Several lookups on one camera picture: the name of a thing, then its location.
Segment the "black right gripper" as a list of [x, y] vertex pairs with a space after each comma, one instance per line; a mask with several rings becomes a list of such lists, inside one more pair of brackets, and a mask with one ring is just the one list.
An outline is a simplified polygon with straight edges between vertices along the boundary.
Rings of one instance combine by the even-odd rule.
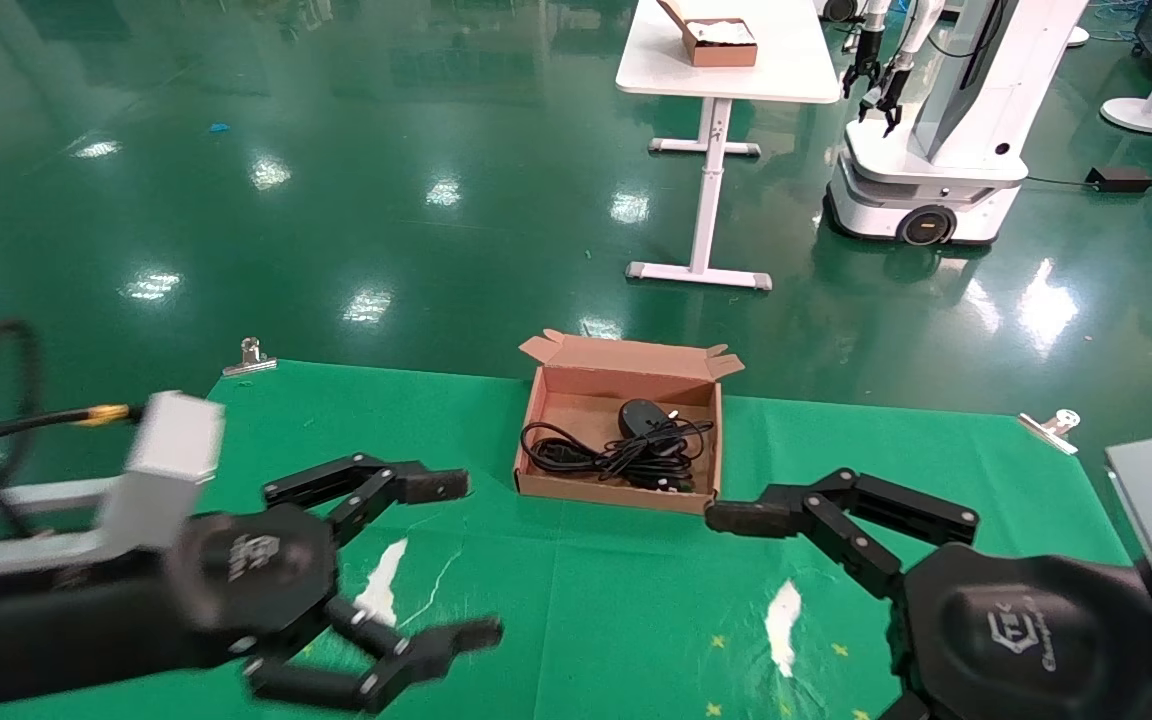
[[[877, 600], [900, 589], [890, 651], [904, 694], [878, 720], [1152, 719], [1152, 596], [1129, 566], [980, 553], [965, 546], [977, 511], [850, 468], [717, 501], [704, 520], [719, 533], [803, 537]], [[902, 579], [856, 520], [947, 546]]]

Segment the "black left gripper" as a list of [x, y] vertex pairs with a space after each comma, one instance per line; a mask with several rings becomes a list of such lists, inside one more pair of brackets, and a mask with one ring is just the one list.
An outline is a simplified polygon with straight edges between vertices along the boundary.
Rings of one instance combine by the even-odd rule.
[[[338, 550], [393, 505], [470, 491], [465, 469], [353, 454], [265, 484], [268, 510], [194, 516], [164, 550], [0, 575], [0, 705], [270, 652], [244, 665], [253, 697], [379, 714], [408, 688], [444, 679], [457, 657], [497, 647], [505, 628], [485, 616], [397, 632], [329, 598]], [[308, 511], [333, 500], [325, 521]], [[370, 657], [370, 669], [283, 660], [324, 629]]]

